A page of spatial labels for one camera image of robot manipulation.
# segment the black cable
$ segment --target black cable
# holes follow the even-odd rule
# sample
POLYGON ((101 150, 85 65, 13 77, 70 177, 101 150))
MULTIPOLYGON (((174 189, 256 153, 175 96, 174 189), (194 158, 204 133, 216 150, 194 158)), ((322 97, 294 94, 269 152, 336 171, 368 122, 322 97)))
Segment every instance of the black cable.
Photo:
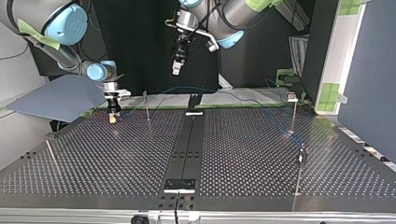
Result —
MULTIPOLYGON (((206 1, 206 15, 211 15, 210 13, 210 1, 207 0, 206 1)), ((206 20, 206 31, 209 32, 209 18, 206 20)))
POLYGON ((0 60, 13 59, 13 58, 19 57, 19 56, 21 56, 22 54, 26 53, 26 51, 27 51, 28 49, 29 49, 29 44, 26 43, 26 48, 23 50, 23 52, 21 52, 21 53, 19 53, 19 54, 16 54, 16 55, 13 55, 13 56, 5 57, 5 58, 0 58, 0 60))
POLYGON ((189 39, 192 35, 194 35, 200 28, 201 26, 204 26, 204 22, 209 21, 209 17, 213 14, 213 12, 215 12, 216 10, 219 9, 219 6, 221 4, 215 4, 212 9, 210 9, 210 11, 199 21, 199 25, 197 26, 197 28, 195 28, 195 30, 193 30, 191 33, 189 33, 188 35, 186 35, 183 39, 177 41, 178 43, 181 43, 187 39, 189 39))
MULTIPOLYGON (((88 13, 88 17, 91 16, 91 10, 92 10, 92 0, 90 0, 88 2, 88 9, 87 9, 87 13, 88 13)), ((85 36, 82 37, 81 41, 78 43, 78 47, 81 49, 82 54, 89 60, 93 61, 93 62, 97 62, 97 61, 101 61, 102 59, 104 59, 108 54, 105 53, 103 56, 99 57, 98 59, 93 59, 92 57, 90 57, 87 52, 84 50, 83 47, 83 42, 84 42, 85 36)))
POLYGON ((221 10, 218 9, 218 13, 219 13, 220 18, 224 21, 224 23, 225 23, 228 27, 230 27, 231 29, 233 29, 233 30, 235 30, 235 31, 246 31, 246 30, 250 30, 250 29, 254 28, 254 27, 257 26, 258 24, 260 24, 260 23, 272 12, 272 10, 274 9, 274 7, 271 7, 267 13, 265 13, 265 14, 262 13, 262 16, 261 16, 259 19, 257 19, 256 21, 251 22, 252 24, 250 24, 250 25, 247 24, 247 25, 242 26, 242 27, 237 27, 237 26, 232 25, 232 24, 227 20, 227 18, 226 18, 226 16, 225 16, 224 8, 225 8, 225 7, 227 6, 227 4, 229 4, 229 3, 230 3, 230 0, 228 0, 228 1, 223 5, 223 7, 221 8, 221 10))
MULTIPOLYGON (((292 16, 291 16, 291 25, 293 25, 293 22, 294 22, 294 17, 295 17, 296 9, 297 9, 297 3, 298 3, 298 2, 297 2, 297 0, 296 0, 296 2, 294 3, 293 14, 292 14, 292 16)), ((301 85, 303 86, 303 89, 304 89, 306 95, 307 95, 311 100, 313 100, 314 98, 312 98, 311 95, 309 94, 309 92, 306 90, 306 87, 305 87, 305 85, 304 85, 304 83, 303 83, 303 79, 301 78, 300 73, 299 73, 299 71, 298 71, 297 62, 296 62, 296 58, 295 58, 295 55, 294 55, 294 47, 293 47, 293 44, 292 44, 292 43, 291 43, 291 58, 293 59, 294 65, 295 65, 295 67, 296 67, 297 77, 300 79, 300 83, 301 83, 301 85)))
POLYGON ((178 195, 177 195, 177 200, 176 200, 176 206, 175 206, 175 224, 178 224, 178 215, 177 215, 177 207, 178 207, 178 195))
POLYGON ((296 2, 294 3, 293 14, 292 14, 292 16, 291 16, 291 25, 293 25, 293 23, 294 23, 294 16, 295 16, 296 10, 297 10, 297 3, 298 3, 298 1, 297 1, 297 0, 295 0, 295 1, 296 1, 296 2))

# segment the metal post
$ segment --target metal post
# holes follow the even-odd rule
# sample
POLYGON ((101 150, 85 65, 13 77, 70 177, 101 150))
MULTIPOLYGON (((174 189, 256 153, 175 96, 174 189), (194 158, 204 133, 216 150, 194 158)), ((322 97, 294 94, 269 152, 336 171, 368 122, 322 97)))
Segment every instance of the metal post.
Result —
POLYGON ((149 120, 149 98, 148 98, 148 92, 147 91, 143 92, 143 98, 145 98, 146 113, 148 114, 148 120, 149 120))
POLYGON ((297 103, 294 103, 294 110, 293 110, 293 120, 291 121, 291 129, 290 129, 290 133, 294 133, 294 122, 296 120, 296 112, 297 112, 297 103))

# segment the black backdrop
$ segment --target black backdrop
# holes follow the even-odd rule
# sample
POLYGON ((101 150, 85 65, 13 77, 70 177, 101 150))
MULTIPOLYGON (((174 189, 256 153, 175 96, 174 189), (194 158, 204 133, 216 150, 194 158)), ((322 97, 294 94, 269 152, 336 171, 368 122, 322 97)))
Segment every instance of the black backdrop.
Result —
POLYGON ((190 46, 189 61, 180 75, 172 75, 177 31, 164 21, 178 10, 178 1, 95 0, 94 7, 108 56, 117 62, 119 74, 125 74, 122 88, 133 95, 160 93, 180 85, 218 88, 218 54, 208 51, 203 36, 198 35, 190 46))

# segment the wire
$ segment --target wire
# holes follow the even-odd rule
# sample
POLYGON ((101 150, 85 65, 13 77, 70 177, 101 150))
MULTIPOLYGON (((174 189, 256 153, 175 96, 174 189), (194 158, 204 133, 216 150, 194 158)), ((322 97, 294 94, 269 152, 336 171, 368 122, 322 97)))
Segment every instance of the wire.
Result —
POLYGON ((293 14, 292 14, 292 16, 291 16, 291 25, 293 25, 293 23, 294 23, 294 16, 295 16, 295 14, 296 14, 296 9, 297 9, 297 3, 298 3, 298 1, 297 0, 295 0, 296 2, 294 3, 294 7, 293 7, 293 14))
POLYGON ((267 87, 271 90, 271 92, 273 92, 273 93, 275 93, 276 95, 278 95, 279 98, 280 98, 280 101, 281 101, 283 104, 286 105, 287 103, 283 100, 282 93, 280 92, 280 90, 277 89, 277 92, 275 92, 274 89, 270 87, 270 84, 269 84, 268 82, 271 82, 272 84, 274 84, 275 86, 277 86, 276 83, 275 83, 273 80, 270 80, 270 79, 266 79, 266 80, 265 80, 265 83, 267 84, 267 87))
POLYGON ((261 22, 272 12, 272 10, 274 9, 274 7, 271 7, 270 10, 269 10, 267 13, 262 14, 262 16, 261 16, 259 19, 257 19, 256 21, 254 21, 253 24, 251 24, 251 25, 248 25, 248 24, 247 24, 247 25, 244 25, 244 26, 242 26, 242 27, 237 27, 237 26, 232 25, 232 24, 228 21, 228 19, 226 18, 226 16, 225 16, 224 8, 225 8, 225 7, 227 6, 227 4, 229 4, 229 3, 230 3, 230 0, 228 0, 228 1, 223 5, 223 7, 221 8, 221 10, 218 9, 218 13, 219 13, 220 18, 224 21, 224 23, 225 23, 228 27, 230 27, 231 29, 236 30, 236 31, 246 31, 246 30, 250 30, 250 29, 254 28, 254 27, 257 26, 259 23, 261 23, 261 22))
POLYGON ((95 24, 93 24, 92 16, 91 16, 91 9, 92 9, 92 0, 90 0, 90 2, 88 3, 88 17, 89 17, 89 20, 90 20, 90 23, 91 23, 91 26, 93 27, 93 29, 102 33, 101 29, 97 28, 97 26, 95 24))
MULTIPOLYGON (((295 2, 295 4, 294 4, 293 14, 292 14, 292 17, 291 17, 291 25, 293 25, 293 22, 294 22, 294 17, 295 17, 295 14, 296 14, 296 13, 295 13, 295 12, 296 12, 296 8, 297 8, 297 0, 296 0, 296 2, 295 2)), ((304 83, 303 83, 303 79, 301 78, 300 72, 299 72, 298 69, 297 69, 297 61, 296 61, 296 58, 295 58, 295 56, 294 56, 294 46, 293 46, 292 43, 291 43, 291 58, 293 59, 294 66, 296 67, 296 74, 297 74, 297 77, 300 79, 300 83, 301 83, 301 85, 303 86, 303 89, 304 89, 306 95, 307 95, 311 100, 313 100, 314 98, 312 98, 312 96, 311 96, 311 95, 309 94, 309 92, 306 90, 306 87, 305 87, 305 85, 304 85, 304 83)))
POLYGON ((26 43, 26 48, 23 50, 23 52, 21 52, 21 53, 19 53, 19 54, 16 54, 16 55, 13 55, 13 56, 5 57, 5 58, 0 58, 0 61, 1 61, 1 60, 7 60, 7 59, 17 58, 17 57, 21 56, 22 54, 26 53, 26 51, 27 51, 28 49, 29 49, 29 44, 26 43))
MULTIPOLYGON (((163 91, 162 93, 160 93, 160 95, 166 94, 166 93, 168 93, 170 91, 174 91, 174 90, 178 90, 178 89, 187 89, 187 90, 196 90, 196 91, 208 91, 208 92, 212 92, 212 93, 219 92, 219 93, 223 93, 223 94, 229 94, 229 95, 231 95, 232 97, 234 97, 235 99, 237 99, 237 100, 239 100, 241 102, 254 102, 257 105, 259 105, 261 108, 263 108, 263 112, 265 113, 265 116, 269 118, 270 123, 271 123, 271 125, 273 125, 274 128, 276 128, 280 133, 283 133, 286 136, 288 136, 291 139, 291 141, 295 145, 297 145, 299 147, 299 149, 304 147, 303 140, 300 137, 298 137, 295 133, 289 133, 288 131, 284 130, 279 125, 277 120, 274 119, 274 116, 272 116, 271 113, 269 113, 267 110, 265 110, 265 105, 263 105, 262 103, 260 103, 259 101, 255 100, 255 99, 242 99, 242 98, 236 96, 235 94, 233 94, 231 92, 227 92, 227 91, 212 91, 212 90, 207 90, 207 89, 198 88, 198 87, 190 87, 190 86, 177 86, 177 87, 174 87, 174 88, 169 89, 167 91, 163 91)), ((127 116, 131 115, 134 111, 136 111, 136 109, 137 109, 137 107, 139 105, 140 104, 136 105, 135 108, 131 112, 127 113, 126 116, 123 119, 125 119, 127 116)))
MULTIPOLYGON (((91 26, 93 27, 93 29, 95 29, 96 31, 102 33, 102 31, 101 31, 99 28, 97 28, 97 27, 93 24, 93 22, 92 22, 91 10, 92 10, 92 0, 90 0, 90 2, 88 3, 88 10, 87 10, 87 11, 88 11, 88 18, 89 18, 90 24, 91 24, 91 26)), ((102 55, 101 57, 99 57, 99 58, 97 58, 97 59, 93 59, 91 56, 89 56, 89 55, 87 54, 87 52, 85 51, 85 49, 84 49, 84 47, 83 47, 84 40, 85 40, 85 36, 82 37, 82 39, 81 39, 81 41, 78 43, 77 47, 81 49, 82 54, 83 54, 87 59, 89 59, 89 60, 91 60, 91 61, 93 61, 93 62, 98 62, 98 61, 103 60, 103 59, 108 55, 107 53, 105 53, 105 54, 102 55)))
POLYGON ((219 6, 220 6, 220 5, 221 5, 221 4, 215 4, 215 5, 212 7, 212 9, 210 9, 210 11, 208 11, 208 12, 206 13, 206 15, 199 21, 199 25, 197 26, 197 28, 195 28, 195 30, 193 30, 191 33, 189 33, 188 35, 186 35, 185 37, 183 37, 183 39, 178 40, 177 42, 178 42, 178 43, 181 43, 181 42, 184 42, 185 40, 189 39, 192 35, 194 35, 194 34, 199 30, 200 25, 203 26, 203 27, 205 27, 205 26, 204 26, 204 22, 207 22, 207 26, 206 26, 206 30, 207 30, 207 27, 209 26, 209 17, 213 14, 213 12, 215 12, 217 9, 219 9, 219 6))

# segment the silver robot arm segment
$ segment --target silver robot arm segment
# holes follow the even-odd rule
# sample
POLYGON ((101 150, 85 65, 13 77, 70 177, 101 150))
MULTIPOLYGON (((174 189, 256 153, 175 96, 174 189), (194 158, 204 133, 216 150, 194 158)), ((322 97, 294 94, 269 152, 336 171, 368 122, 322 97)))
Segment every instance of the silver robot arm segment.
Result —
POLYGON ((210 37, 208 49, 219 46, 230 49, 244 35, 245 27, 267 7, 278 6, 283 0, 179 0, 176 28, 180 31, 175 47, 173 74, 178 75, 188 60, 188 45, 193 35, 210 37))

